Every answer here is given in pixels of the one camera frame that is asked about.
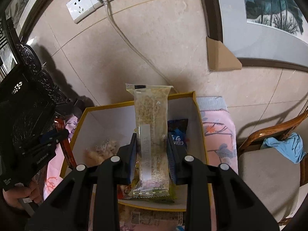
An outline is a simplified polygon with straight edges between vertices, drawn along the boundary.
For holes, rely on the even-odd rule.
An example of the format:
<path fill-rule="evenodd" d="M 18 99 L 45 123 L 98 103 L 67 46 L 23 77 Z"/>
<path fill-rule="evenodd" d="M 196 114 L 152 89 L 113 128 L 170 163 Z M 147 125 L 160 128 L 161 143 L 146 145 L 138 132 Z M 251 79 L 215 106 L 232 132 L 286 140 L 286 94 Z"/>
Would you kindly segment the person left hand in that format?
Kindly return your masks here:
<path fill-rule="evenodd" d="M 35 203 L 42 201 L 38 183 L 32 179 L 28 187 L 15 186 L 8 191 L 3 190 L 4 200 L 8 205 L 17 209 L 23 209 L 19 199 L 30 198 Z"/>

